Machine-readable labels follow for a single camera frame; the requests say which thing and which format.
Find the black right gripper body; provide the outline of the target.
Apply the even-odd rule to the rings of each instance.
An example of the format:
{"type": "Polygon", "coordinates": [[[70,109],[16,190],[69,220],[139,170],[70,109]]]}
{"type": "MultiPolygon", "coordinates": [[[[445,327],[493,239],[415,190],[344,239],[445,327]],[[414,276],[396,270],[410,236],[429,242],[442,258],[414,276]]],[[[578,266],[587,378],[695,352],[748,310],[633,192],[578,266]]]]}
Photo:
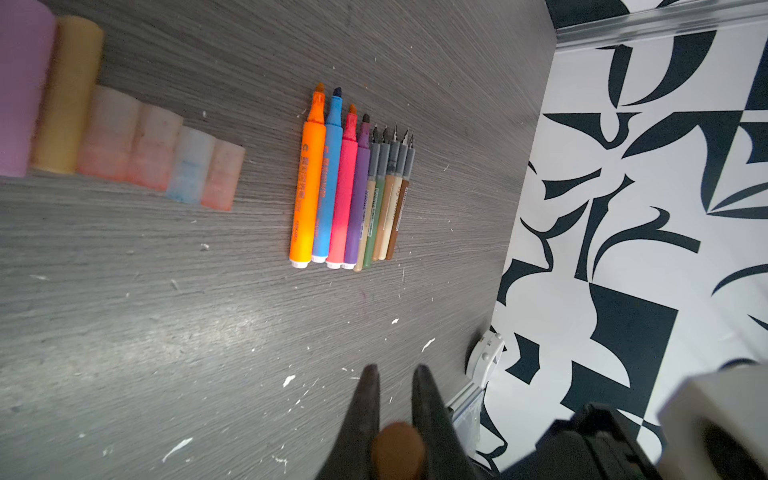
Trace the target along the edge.
{"type": "Polygon", "coordinates": [[[615,408],[588,403],[569,420],[556,420],[535,451],[500,474],[502,479],[659,479],[631,436],[632,422],[615,408]]]}

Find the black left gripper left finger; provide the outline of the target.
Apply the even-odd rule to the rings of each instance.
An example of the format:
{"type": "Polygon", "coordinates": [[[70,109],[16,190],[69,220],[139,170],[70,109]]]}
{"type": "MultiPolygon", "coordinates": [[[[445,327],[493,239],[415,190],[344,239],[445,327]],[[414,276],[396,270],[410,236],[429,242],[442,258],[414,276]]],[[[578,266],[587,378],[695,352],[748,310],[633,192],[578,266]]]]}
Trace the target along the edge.
{"type": "Polygon", "coordinates": [[[373,441],[380,431],[380,375],[367,365],[342,422],[333,448],[317,479],[374,479],[373,441]]]}

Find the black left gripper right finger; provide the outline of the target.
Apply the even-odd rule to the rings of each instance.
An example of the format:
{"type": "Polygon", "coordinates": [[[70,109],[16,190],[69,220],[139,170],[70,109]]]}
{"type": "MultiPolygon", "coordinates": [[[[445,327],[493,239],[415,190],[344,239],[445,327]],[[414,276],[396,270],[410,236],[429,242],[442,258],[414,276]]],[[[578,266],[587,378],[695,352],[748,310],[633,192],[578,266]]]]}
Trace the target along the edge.
{"type": "Polygon", "coordinates": [[[419,364],[413,373],[411,412],[425,447],[422,479],[477,479],[425,364],[419,364]]]}

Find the dark brown marker cap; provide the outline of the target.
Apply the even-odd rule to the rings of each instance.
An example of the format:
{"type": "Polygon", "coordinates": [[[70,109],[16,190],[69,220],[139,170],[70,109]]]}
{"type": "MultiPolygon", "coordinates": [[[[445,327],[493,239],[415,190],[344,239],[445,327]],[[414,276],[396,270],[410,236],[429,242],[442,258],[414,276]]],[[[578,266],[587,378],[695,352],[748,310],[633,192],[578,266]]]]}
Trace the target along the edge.
{"type": "Polygon", "coordinates": [[[426,447],[414,426],[395,422],[376,436],[371,458],[377,479],[421,479],[425,470],[426,447]]]}

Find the purple highlighter pen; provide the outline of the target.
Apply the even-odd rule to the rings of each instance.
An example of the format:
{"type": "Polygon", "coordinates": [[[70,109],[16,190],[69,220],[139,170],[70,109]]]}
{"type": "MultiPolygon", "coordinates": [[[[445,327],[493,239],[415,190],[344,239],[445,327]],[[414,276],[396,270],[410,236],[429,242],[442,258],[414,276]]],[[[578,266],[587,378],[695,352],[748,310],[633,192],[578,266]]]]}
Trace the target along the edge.
{"type": "Polygon", "coordinates": [[[353,192],[350,203],[350,214],[348,219],[344,260],[341,264],[341,267],[344,269],[353,269],[357,263],[358,258],[360,231],[365,208],[367,175],[371,155],[370,129],[370,116],[368,114],[364,114],[360,133],[358,135],[358,148],[356,155],[353,192]]]}

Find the pink red highlighter pen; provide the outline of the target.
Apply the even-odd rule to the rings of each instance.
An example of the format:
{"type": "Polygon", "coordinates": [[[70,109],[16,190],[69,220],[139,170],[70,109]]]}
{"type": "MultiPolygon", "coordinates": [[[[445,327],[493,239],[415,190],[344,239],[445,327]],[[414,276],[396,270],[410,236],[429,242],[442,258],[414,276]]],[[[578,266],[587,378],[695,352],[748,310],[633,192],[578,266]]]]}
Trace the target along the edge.
{"type": "Polygon", "coordinates": [[[326,266],[330,269],[339,269],[344,262],[356,168],[357,121],[357,107],[351,104],[342,137],[330,249],[326,259],[326,266]]]}

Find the green cap cream marker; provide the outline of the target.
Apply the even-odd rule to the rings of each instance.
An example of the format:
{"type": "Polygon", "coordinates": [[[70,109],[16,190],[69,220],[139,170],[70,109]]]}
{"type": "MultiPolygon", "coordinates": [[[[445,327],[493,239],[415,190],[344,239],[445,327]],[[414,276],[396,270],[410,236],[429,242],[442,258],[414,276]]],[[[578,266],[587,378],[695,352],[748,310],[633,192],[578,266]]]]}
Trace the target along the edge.
{"type": "Polygon", "coordinates": [[[396,205],[396,201],[397,201],[397,196],[398,196],[397,189],[400,186],[400,174],[402,172],[403,162],[404,162],[404,157],[405,157],[405,154],[401,153],[401,148],[407,145],[408,133],[409,133],[409,131],[406,130],[404,135],[402,136],[401,141],[399,142],[400,143],[400,148],[399,148],[398,162],[397,162],[396,171],[395,171],[394,189],[392,191],[392,197],[390,199],[389,209],[388,209],[387,217],[386,217],[386,224],[385,224],[385,227],[384,227],[384,244],[383,244],[383,248],[382,248],[382,251],[381,251],[381,259],[380,260],[384,260],[385,259],[386,253],[387,253],[387,249],[388,249],[388,243],[389,243],[389,240],[390,240],[391,229],[392,229],[392,225],[393,225],[394,209],[395,209],[395,205],[396,205]]]}

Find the clear orange pen cap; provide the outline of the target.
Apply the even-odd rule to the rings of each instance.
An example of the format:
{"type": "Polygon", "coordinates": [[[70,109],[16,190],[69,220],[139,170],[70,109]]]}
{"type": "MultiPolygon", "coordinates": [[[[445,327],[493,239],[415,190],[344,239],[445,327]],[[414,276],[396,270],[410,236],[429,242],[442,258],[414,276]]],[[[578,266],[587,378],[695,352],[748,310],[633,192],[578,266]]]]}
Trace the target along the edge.
{"type": "Polygon", "coordinates": [[[201,198],[201,205],[230,211],[233,205],[246,150],[220,139],[215,141],[213,156],[201,198]]]}

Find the orange highlighter pen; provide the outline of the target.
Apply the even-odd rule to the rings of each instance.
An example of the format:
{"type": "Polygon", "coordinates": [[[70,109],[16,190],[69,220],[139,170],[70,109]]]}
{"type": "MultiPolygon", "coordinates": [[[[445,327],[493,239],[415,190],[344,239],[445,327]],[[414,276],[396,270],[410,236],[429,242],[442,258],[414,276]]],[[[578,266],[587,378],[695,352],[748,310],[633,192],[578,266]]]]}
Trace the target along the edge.
{"type": "Polygon", "coordinates": [[[302,131],[289,260],[304,269],[311,262],[326,137],[325,86],[316,86],[302,131]]]}

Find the clear blue pen cap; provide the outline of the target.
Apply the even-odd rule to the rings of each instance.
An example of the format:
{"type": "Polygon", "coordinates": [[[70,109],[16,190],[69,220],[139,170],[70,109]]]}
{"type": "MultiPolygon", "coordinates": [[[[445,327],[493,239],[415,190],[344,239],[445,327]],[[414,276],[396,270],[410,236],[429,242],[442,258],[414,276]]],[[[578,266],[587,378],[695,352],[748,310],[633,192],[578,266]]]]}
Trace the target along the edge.
{"type": "Polygon", "coordinates": [[[216,139],[205,132],[183,126],[175,149],[167,198],[199,205],[216,139]]]}

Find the blue highlighter pen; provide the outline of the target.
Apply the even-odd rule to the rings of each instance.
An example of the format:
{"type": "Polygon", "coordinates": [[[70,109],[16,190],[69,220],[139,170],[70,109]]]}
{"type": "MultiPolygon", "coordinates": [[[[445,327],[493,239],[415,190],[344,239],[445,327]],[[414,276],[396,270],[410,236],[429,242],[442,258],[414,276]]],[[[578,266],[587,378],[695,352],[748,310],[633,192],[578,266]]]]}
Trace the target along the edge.
{"type": "Polygon", "coordinates": [[[313,263],[324,263],[330,251],[330,237],[343,138],[343,127],[341,124],[342,105],[342,88],[336,87],[331,97],[330,110],[325,123],[326,136],[312,250],[313,263]]]}

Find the clear pink pen cap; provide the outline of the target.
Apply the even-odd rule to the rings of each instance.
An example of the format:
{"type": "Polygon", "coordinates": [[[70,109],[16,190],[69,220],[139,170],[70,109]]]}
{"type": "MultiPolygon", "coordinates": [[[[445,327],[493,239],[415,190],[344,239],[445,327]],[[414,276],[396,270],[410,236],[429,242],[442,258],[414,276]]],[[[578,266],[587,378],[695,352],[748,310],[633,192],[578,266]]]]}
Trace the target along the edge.
{"type": "Polygon", "coordinates": [[[127,167],[128,182],[157,191],[167,189],[182,125],[183,118],[172,111],[141,105],[127,167]]]}

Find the gold pen cap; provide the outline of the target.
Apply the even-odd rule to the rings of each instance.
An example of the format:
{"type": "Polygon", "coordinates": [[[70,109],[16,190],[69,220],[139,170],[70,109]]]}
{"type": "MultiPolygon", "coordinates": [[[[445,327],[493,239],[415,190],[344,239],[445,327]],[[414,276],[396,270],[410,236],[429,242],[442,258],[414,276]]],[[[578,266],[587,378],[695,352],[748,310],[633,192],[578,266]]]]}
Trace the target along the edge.
{"type": "Polygon", "coordinates": [[[72,174],[99,76],[104,31],[78,16],[57,19],[54,53],[31,155],[37,170],[72,174]]]}

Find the gold cap brown marker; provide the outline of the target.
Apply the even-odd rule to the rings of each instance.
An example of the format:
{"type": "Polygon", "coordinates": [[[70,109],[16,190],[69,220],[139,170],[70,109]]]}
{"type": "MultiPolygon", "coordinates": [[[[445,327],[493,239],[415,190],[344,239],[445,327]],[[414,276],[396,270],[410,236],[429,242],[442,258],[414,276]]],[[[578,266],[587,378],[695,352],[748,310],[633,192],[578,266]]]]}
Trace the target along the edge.
{"type": "Polygon", "coordinates": [[[394,256],[395,245],[398,238],[399,222],[402,215],[403,203],[405,201],[407,188],[410,185],[410,176],[412,166],[415,157],[415,148],[413,146],[413,139],[410,139],[408,144],[401,148],[401,153],[405,154],[402,172],[400,174],[400,186],[397,189],[398,197],[394,209],[393,225],[391,229],[390,240],[388,243],[388,249],[386,253],[386,260],[391,260],[394,256]]]}

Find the light pink cap brown marker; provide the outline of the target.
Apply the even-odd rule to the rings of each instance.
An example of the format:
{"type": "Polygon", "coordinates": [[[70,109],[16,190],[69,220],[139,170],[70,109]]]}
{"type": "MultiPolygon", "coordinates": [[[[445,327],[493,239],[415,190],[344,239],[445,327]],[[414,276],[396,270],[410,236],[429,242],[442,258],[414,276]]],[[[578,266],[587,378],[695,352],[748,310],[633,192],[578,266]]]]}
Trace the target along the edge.
{"type": "Polygon", "coordinates": [[[389,209],[390,199],[392,197],[392,191],[394,189],[395,171],[398,162],[400,143],[397,140],[398,127],[395,127],[392,135],[385,135],[385,140],[389,146],[387,151],[387,168],[385,185],[383,189],[383,196],[381,200],[381,209],[379,215],[378,228],[376,233],[376,239],[373,250],[373,260],[378,261],[381,259],[381,251],[384,244],[384,227],[386,224],[387,212],[389,209]]]}

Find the pink cap green marker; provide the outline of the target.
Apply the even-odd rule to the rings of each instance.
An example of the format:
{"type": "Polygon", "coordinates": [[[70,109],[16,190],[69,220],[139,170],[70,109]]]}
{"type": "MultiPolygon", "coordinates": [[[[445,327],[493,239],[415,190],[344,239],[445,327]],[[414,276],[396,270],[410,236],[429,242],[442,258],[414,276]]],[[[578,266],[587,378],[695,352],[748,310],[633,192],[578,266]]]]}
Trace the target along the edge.
{"type": "Polygon", "coordinates": [[[373,261],[373,251],[376,241],[376,230],[379,223],[380,211],[381,211],[381,197],[384,188],[384,181],[387,171],[387,164],[389,159],[389,149],[391,146],[392,135],[388,128],[385,128],[378,145],[378,157],[377,157],[377,170],[375,176],[375,190],[373,195],[373,203],[371,210],[371,218],[369,222],[368,238],[366,241],[366,249],[364,254],[363,267],[369,268],[373,261]]]}

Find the gold cap beige marker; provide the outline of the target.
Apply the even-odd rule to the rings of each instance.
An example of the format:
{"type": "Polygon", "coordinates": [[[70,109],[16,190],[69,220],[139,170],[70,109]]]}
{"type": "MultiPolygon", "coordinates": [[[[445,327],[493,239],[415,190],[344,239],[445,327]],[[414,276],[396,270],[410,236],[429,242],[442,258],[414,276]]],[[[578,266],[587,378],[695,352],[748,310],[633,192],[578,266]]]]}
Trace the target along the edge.
{"type": "Polygon", "coordinates": [[[364,216],[363,216],[363,222],[361,224],[361,230],[360,230],[360,242],[359,242],[357,262],[353,268],[355,272],[360,272],[363,269],[364,254],[365,254],[365,248],[366,248],[366,243],[368,238],[369,222],[371,218],[371,210],[372,210],[373,197],[374,197],[375,185],[376,185],[379,152],[380,152],[379,133],[378,133],[377,126],[374,126],[374,129],[372,130],[371,136],[370,136],[370,159],[369,159],[369,169],[368,169],[366,191],[365,191],[365,204],[364,204],[364,211],[363,211],[364,216]]]}

